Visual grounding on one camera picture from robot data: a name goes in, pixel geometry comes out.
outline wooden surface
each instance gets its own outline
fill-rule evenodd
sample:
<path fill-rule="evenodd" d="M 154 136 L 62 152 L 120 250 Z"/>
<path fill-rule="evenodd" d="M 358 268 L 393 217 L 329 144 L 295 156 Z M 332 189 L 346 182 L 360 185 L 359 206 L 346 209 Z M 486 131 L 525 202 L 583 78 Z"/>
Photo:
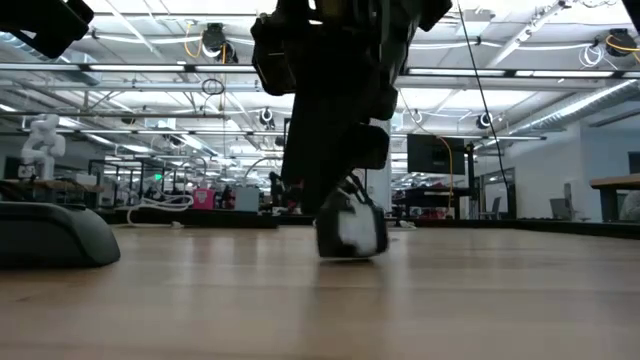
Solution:
<path fill-rule="evenodd" d="M 309 228 L 116 234 L 113 266 L 0 273 L 0 359 L 640 358 L 640 241 L 425 229 L 335 264 Z"/>
<path fill-rule="evenodd" d="M 594 179 L 591 180 L 590 184 L 594 189 L 611 187 L 619 188 L 621 190 L 634 190 L 640 188 L 640 174 Z"/>

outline black cable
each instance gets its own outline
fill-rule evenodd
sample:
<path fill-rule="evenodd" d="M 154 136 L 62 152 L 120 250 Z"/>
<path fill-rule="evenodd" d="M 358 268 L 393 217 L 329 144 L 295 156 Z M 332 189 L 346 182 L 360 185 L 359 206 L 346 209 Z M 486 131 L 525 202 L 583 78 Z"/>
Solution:
<path fill-rule="evenodd" d="M 217 83 L 217 85 L 220 86 L 220 90 L 219 91 L 210 91 L 209 90 L 209 83 L 211 82 L 215 82 Z M 227 89 L 224 84 L 222 83 L 222 81 L 218 80 L 218 79 L 206 79 L 205 81 L 202 82 L 202 84 L 200 84 L 200 87 L 202 88 L 202 92 L 207 94 L 207 95 L 222 95 L 225 90 Z"/>
<path fill-rule="evenodd" d="M 493 134 L 493 140 L 496 142 L 496 146 L 498 147 L 498 162 L 500 163 L 500 173 L 502 173 L 502 180 L 504 181 L 505 190 L 509 190 L 509 184 L 507 184 L 507 177 L 504 173 L 504 166 L 502 164 L 502 152 L 500 151 L 500 141 L 498 140 L 498 135 L 496 135 L 496 129 L 493 127 L 493 121 L 491 121 L 491 113 L 489 112 L 489 106 L 487 106 L 487 99 L 484 96 L 484 90 L 482 89 L 482 81 L 480 79 L 480 75 L 478 74 L 478 66 L 476 65 L 476 58 L 473 56 L 473 49 L 471 48 L 471 42 L 469 41 L 469 34 L 467 33 L 467 24 L 464 21 L 464 16 L 462 14 L 462 6 L 460 6 L 460 0 L 457 0 L 458 3 L 458 12 L 460 13 L 460 22 L 462 23 L 462 29 L 464 30 L 464 37 L 467 40 L 467 47 L 469 48 L 469 55 L 471 56 L 471 64 L 473 65 L 473 71 L 475 72 L 476 81 L 478 82 L 478 90 L 480 90 L 480 96 L 482 97 L 482 105 L 484 105 L 484 111 L 489 117 L 489 125 L 491 126 L 491 133 Z"/>

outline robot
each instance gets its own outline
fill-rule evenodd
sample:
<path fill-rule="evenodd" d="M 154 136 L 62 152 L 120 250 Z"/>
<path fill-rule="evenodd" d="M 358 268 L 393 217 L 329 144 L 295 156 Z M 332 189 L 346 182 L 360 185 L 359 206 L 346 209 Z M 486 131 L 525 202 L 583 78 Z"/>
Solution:
<path fill-rule="evenodd" d="M 64 156 L 66 142 L 62 135 L 56 133 L 60 122 L 58 115 L 42 114 L 31 122 L 29 138 L 22 146 L 22 165 L 18 176 L 21 179 L 37 177 L 36 164 L 43 163 L 41 180 L 53 180 L 55 158 Z"/>
<path fill-rule="evenodd" d="M 384 211 L 349 174 L 384 168 L 389 135 L 370 119 L 393 116 L 393 84 L 417 28 L 431 30 L 451 7 L 450 0 L 315 0 L 312 9 L 278 0 L 252 27 L 252 63 L 265 91 L 296 94 L 282 179 L 302 188 L 321 257 L 386 251 Z"/>

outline monitor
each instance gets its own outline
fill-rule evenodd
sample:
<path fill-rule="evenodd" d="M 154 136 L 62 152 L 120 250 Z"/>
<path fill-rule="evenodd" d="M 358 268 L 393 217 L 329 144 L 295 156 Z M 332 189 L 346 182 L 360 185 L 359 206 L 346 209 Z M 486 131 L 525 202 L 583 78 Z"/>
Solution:
<path fill-rule="evenodd" d="M 453 152 L 453 174 L 465 175 L 464 140 L 444 138 Z M 407 135 L 407 165 L 409 172 L 449 174 L 449 150 L 433 135 Z"/>

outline white cable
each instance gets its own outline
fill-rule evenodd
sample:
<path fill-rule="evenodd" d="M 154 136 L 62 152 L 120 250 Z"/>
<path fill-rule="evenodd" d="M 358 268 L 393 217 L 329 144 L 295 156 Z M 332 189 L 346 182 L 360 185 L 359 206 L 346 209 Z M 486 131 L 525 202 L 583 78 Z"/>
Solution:
<path fill-rule="evenodd" d="M 200 158 L 200 157 L 192 157 L 189 160 L 183 162 L 182 164 L 180 164 L 180 166 L 176 167 L 175 169 L 171 170 L 169 173 L 164 175 L 164 178 L 167 178 L 169 176 L 171 176 L 171 174 L 173 174 L 174 172 L 178 171 L 178 169 L 180 169 L 181 167 L 183 167 L 186 164 L 189 164 L 195 160 L 202 160 L 202 162 L 204 163 L 204 175 L 203 175 L 203 180 L 206 179 L 207 177 L 207 161 L 204 158 Z M 131 213 L 133 213 L 136 210 L 140 210 L 140 209 L 156 209 L 156 210 L 162 210 L 162 211 L 168 211 L 168 212 L 183 212 L 188 210 L 193 204 L 194 204 L 194 199 L 193 196 L 191 195 L 168 195 L 164 193 L 164 189 L 158 189 L 157 185 L 161 180 L 155 180 L 154 183 L 151 185 L 153 186 L 156 191 L 158 191 L 158 193 L 165 197 L 165 201 L 156 201 L 156 200 L 152 200 L 152 199 L 146 199 L 146 198 L 142 198 L 140 200 L 140 204 L 132 206 L 130 208 L 128 208 L 127 211 L 127 224 L 129 224 L 129 226 L 133 226 L 133 227 L 142 227 L 142 228 L 153 228 L 153 227 L 166 227 L 166 226 L 171 226 L 173 228 L 180 228 L 182 227 L 179 223 L 176 222 L 172 222 L 171 225 L 162 225 L 162 224 L 136 224 L 133 221 L 131 221 Z M 172 202 L 174 200 L 178 200 L 178 199 L 187 199 L 188 202 L 186 204 L 180 203 L 180 204 L 173 204 Z"/>
<path fill-rule="evenodd" d="M 113 35 L 100 35 L 98 34 L 99 40 L 110 40 L 110 41 L 118 41 L 125 42 L 130 44 L 142 44 L 143 41 L 138 38 L 129 38 L 129 37 L 121 37 L 121 36 L 113 36 Z M 86 35 L 83 39 L 91 39 L 91 35 Z M 227 37 L 227 41 L 243 44 L 243 45 L 255 45 L 255 42 L 251 39 L 242 39 L 242 38 L 234 38 Z M 153 40 L 149 40 L 150 43 L 156 45 L 165 45 L 165 44 L 180 44 L 185 42 L 197 42 L 200 41 L 200 36 L 189 36 L 189 37 L 168 37 L 168 38 L 157 38 Z M 497 44 L 489 41 L 483 41 L 480 43 L 481 46 L 489 46 L 494 48 L 503 47 L 502 44 Z M 558 46 L 520 46 L 516 48 L 517 51 L 557 51 L 557 50 L 571 50 L 571 49 L 580 49 L 584 47 L 591 46 L 591 43 L 582 43 L 575 45 L 558 45 Z M 412 50 L 445 50 L 445 49 L 455 49 L 460 47 L 467 46 L 466 42 L 457 42 L 457 43 L 442 43 L 442 44 L 411 44 L 410 49 Z M 209 57 L 217 56 L 215 53 L 210 53 L 207 55 Z"/>

